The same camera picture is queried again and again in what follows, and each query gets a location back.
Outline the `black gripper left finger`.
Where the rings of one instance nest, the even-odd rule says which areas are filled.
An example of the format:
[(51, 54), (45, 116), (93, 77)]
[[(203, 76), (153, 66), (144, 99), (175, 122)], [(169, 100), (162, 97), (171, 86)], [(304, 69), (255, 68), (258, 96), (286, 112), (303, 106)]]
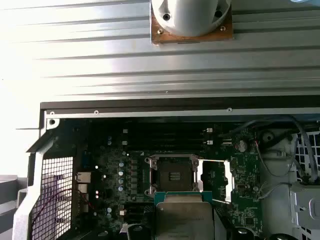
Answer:
[(147, 226), (150, 230), (150, 239), (155, 240), (155, 232), (156, 232), (156, 210), (155, 207), (149, 208), (147, 212)]

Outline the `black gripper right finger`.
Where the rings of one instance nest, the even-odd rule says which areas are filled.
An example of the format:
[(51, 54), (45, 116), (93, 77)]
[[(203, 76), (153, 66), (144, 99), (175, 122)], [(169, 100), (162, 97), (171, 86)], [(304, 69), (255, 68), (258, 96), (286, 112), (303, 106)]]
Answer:
[(213, 208), (214, 240), (234, 240), (235, 226), (219, 208)]

